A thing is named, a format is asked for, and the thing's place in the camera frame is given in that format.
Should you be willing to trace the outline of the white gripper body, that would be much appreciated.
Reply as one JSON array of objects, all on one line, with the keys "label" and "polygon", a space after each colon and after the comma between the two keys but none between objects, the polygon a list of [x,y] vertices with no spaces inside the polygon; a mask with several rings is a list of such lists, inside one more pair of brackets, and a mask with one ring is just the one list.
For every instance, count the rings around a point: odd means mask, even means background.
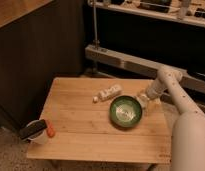
[{"label": "white gripper body", "polygon": [[137,101],[146,114],[150,114],[160,105],[159,99],[150,99],[145,93],[138,94]]}]

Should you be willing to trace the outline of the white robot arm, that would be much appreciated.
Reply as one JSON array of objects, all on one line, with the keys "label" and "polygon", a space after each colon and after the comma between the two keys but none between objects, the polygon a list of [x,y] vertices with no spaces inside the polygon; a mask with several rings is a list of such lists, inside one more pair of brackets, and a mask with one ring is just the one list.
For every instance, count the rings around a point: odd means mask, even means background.
[{"label": "white robot arm", "polygon": [[136,99],[146,108],[168,91],[180,113],[172,129],[170,171],[205,171],[205,113],[181,87],[182,77],[181,71],[163,65]]}]

